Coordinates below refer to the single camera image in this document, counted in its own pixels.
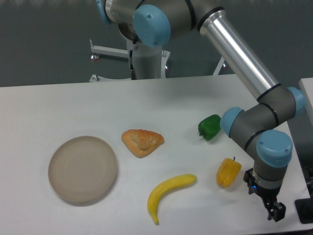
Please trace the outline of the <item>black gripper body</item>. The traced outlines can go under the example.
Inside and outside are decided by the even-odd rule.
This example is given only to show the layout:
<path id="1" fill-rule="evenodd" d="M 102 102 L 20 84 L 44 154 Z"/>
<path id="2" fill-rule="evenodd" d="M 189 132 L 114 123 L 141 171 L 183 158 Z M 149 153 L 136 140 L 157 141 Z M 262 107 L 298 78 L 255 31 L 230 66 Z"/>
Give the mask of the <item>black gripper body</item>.
<path id="1" fill-rule="evenodd" d="M 265 206 L 279 206 L 277 195 L 281 188 L 281 180 L 265 180 L 253 168 L 245 172 L 243 180 L 247 183 L 248 193 L 255 193 L 261 197 Z"/>

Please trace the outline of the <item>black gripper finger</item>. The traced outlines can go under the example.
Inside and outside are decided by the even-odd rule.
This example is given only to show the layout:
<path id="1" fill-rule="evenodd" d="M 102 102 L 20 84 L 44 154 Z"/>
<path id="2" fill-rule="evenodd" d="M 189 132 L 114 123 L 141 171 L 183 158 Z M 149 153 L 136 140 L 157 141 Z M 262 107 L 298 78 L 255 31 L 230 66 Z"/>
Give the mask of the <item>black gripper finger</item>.
<path id="1" fill-rule="evenodd" d="M 265 208 L 268 211 L 268 220 L 274 219 L 274 203 L 271 200 L 266 200 Z"/>
<path id="2" fill-rule="evenodd" d="M 285 218 L 286 206 L 281 202 L 274 202 L 273 204 L 273 220 L 278 222 Z"/>

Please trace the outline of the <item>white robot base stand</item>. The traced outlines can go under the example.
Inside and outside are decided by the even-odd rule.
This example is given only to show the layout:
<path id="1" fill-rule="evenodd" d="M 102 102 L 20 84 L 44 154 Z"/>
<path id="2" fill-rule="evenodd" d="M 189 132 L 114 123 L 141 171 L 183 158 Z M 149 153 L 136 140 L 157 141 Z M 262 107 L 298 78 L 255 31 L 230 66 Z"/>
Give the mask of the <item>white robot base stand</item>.
<path id="1" fill-rule="evenodd" d="M 90 40 L 92 61 L 108 58 L 128 62 L 128 75 L 113 78 L 95 72 L 90 82 L 222 75 L 229 70 L 226 60 L 211 51 L 205 55 L 202 50 L 196 52 L 181 47 L 181 52 L 170 52 L 162 47 L 148 47 L 130 40 L 126 41 L 126 45 L 126 49 L 118 49 L 97 46 Z"/>

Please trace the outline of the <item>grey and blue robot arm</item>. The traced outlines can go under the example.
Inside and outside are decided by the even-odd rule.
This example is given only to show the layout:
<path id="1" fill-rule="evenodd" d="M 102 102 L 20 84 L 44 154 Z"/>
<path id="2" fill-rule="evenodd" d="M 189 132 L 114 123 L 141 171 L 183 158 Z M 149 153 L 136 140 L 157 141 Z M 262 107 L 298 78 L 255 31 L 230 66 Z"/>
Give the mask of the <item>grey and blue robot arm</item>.
<path id="1" fill-rule="evenodd" d="M 118 24 L 129 40 L 131 79 L 161 78 L 162 47 L 172 38 L 196 29 L 228 62 L 257 105 L 244 111 L 227 110 L 222 130 L 253 160 L 245 172 L 248 192 L 262 198 L 268 218 L 284 218 L 286 207 L 277 201 L 292 157 L 291 138 L 277 130 L 305 108 L 305 98 L 294 87 L 285 88 L 239 37 L 216 0 L 98 0 L 103 23 Z"/>

